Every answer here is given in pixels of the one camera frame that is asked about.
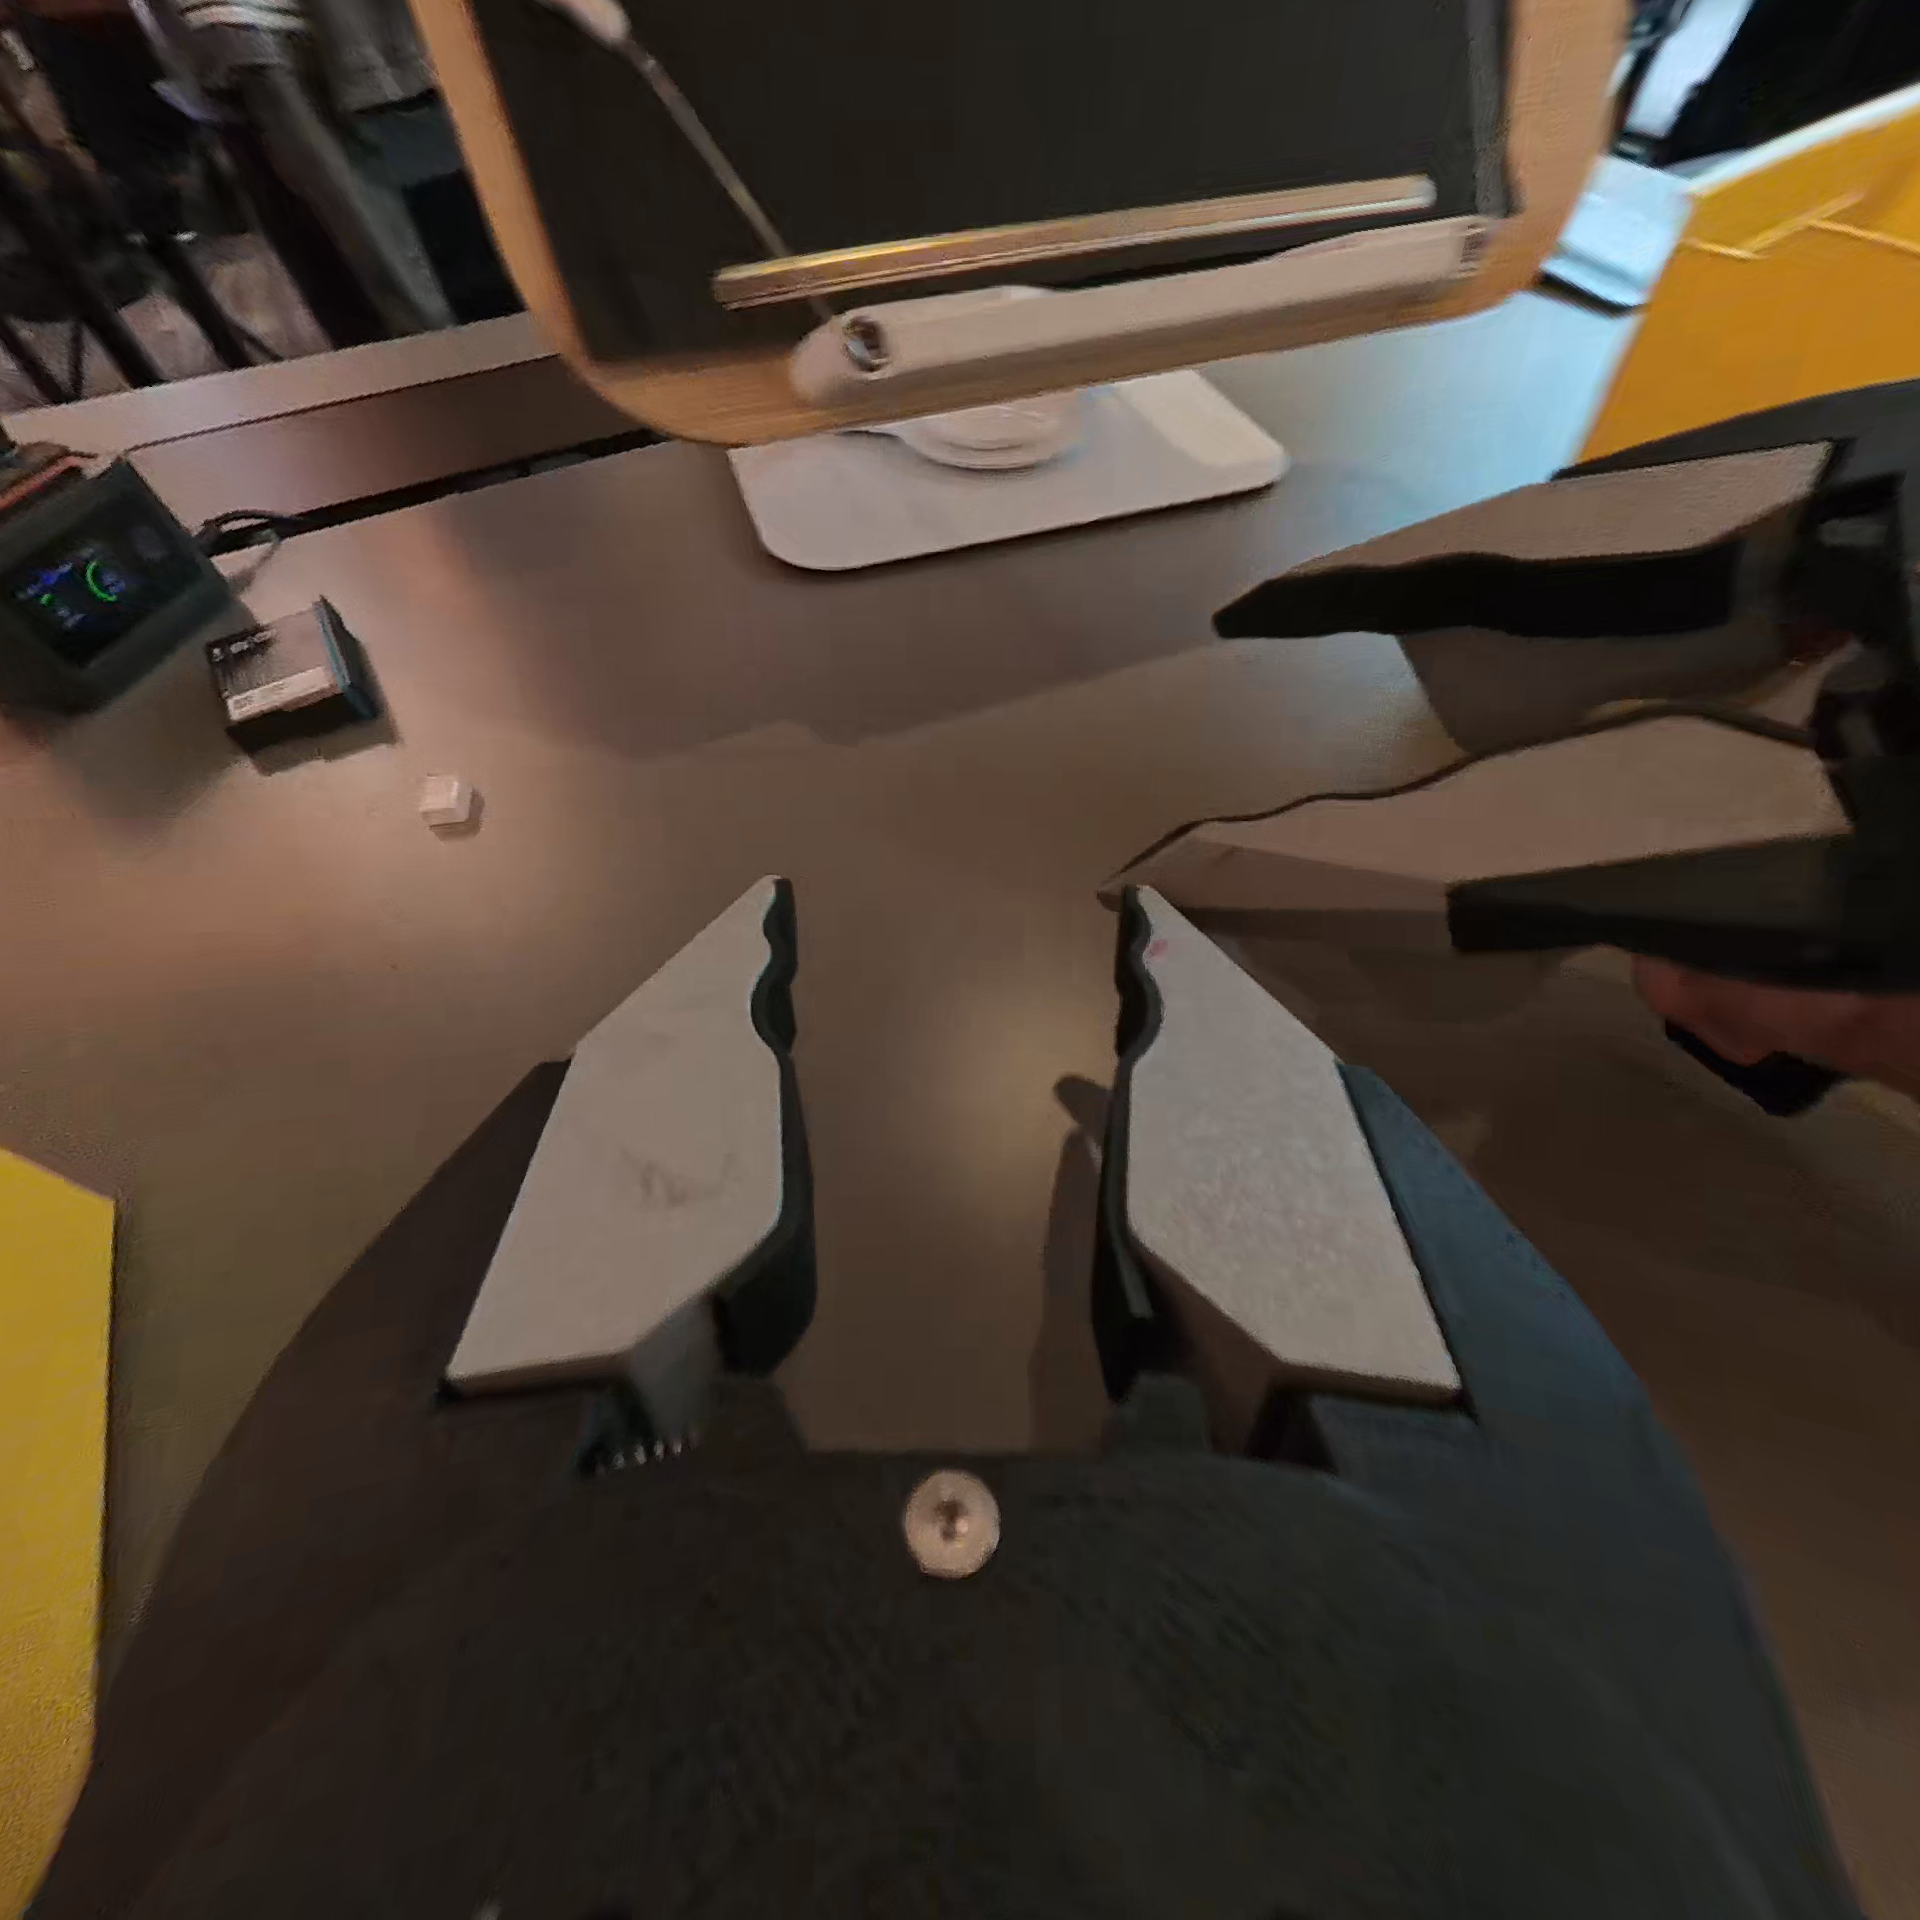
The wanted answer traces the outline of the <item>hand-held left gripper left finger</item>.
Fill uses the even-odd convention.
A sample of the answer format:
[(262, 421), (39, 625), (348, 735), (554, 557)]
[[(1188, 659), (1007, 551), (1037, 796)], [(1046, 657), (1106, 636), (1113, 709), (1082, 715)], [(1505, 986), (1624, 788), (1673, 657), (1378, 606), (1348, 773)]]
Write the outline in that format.
[(572, 1051), (445, 1369), (456, 1397), (766, 1379), (817, 1303), (792, 883), (751, 883)]

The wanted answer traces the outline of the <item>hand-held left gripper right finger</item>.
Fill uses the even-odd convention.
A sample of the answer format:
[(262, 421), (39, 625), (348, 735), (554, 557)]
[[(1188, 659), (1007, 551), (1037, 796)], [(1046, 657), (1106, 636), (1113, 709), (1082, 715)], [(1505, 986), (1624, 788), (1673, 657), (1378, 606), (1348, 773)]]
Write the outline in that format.
[(1090, 1282), (1111, 1403), (1183, 1377), (1210, 1411), (1458, 1406), (1336, 1053), (1152, 887), (1120, 889), (1114, 991)]

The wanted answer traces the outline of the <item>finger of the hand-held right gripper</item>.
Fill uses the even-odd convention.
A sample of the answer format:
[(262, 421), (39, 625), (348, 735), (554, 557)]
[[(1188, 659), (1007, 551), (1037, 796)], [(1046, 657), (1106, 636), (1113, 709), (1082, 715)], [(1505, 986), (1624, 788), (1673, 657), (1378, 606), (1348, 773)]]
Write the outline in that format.
[(1789, 662), (1733, 703), (1624, 703), (1401, 785), (1190, 823), (1097, 893), (1143, 887), (1192, 921), (1439, 921), (1462, 883), (1840, 831), (1808, 746), (1836, 662)]
[(1513, 489), (1289, 566), (1214, 613), (1214, 633), (1720, 633), (1765, 609), (1833, 457), (1812, 438)]

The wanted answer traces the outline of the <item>yellow plastic bin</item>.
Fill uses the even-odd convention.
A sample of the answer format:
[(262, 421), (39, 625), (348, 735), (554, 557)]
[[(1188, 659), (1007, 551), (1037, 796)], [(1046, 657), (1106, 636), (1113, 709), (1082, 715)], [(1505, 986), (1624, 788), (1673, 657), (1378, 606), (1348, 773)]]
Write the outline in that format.
[(1918, 378), (1918, 84), (1720, 161), (1580, 459)]
[(2, 1157), (2, 1915), (88, 1766), (112, 1369), (112, 1199)]

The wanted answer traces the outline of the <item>person's right hand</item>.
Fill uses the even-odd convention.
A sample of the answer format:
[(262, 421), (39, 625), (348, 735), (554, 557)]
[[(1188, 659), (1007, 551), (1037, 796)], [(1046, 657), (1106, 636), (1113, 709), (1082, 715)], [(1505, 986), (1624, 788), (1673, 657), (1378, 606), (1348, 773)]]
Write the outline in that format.
[(1784, 1057), (1918, 1100), (1918, 997), (1780, 988), (1657, 958), (1630, 967), (1646, 1006), (1728, 1065)]

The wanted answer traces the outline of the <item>white paper sheet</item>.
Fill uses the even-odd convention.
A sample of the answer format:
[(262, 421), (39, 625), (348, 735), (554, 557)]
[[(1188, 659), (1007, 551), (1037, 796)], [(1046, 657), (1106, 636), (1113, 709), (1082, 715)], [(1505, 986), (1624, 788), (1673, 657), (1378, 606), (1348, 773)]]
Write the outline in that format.
[(1542, 266), (1549, 285), (1616, 314), (1649, 299), (1688, 225), (1690, 182), (1618, 155), (1599, 155)]

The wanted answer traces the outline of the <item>black battery pack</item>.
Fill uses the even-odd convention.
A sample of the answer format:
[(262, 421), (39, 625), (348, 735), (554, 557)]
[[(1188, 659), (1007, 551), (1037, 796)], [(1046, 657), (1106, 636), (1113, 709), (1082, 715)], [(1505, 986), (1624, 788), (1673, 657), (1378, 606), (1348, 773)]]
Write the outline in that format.
[(206, 637), (200, 659), (223, 731), (245, 754), (369, 726), (385, 713), (362, 643), (327, 597)]

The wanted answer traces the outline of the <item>black board on white stand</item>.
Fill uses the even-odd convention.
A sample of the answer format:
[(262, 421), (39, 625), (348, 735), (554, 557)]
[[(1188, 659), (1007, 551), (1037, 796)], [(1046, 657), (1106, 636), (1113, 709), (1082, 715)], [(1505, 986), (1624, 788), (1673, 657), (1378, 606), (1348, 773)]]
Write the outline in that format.
[[(754, 447), (1462, 319), (1598, 158), (1626, 5), (638, 2), (786, 253), (642, 77), (412, 5), (520, 299), (668, 441)], [(861, 375), (799, 299), (874, 319)]]

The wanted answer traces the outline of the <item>black charger with screen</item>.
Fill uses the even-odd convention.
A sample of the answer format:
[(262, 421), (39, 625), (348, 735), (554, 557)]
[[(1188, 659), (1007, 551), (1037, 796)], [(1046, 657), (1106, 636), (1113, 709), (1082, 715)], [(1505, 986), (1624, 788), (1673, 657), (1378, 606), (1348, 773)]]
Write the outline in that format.
[(15, 447), (2, 485), (2, 706), (92, 713), (234, 611), (128, 462)]

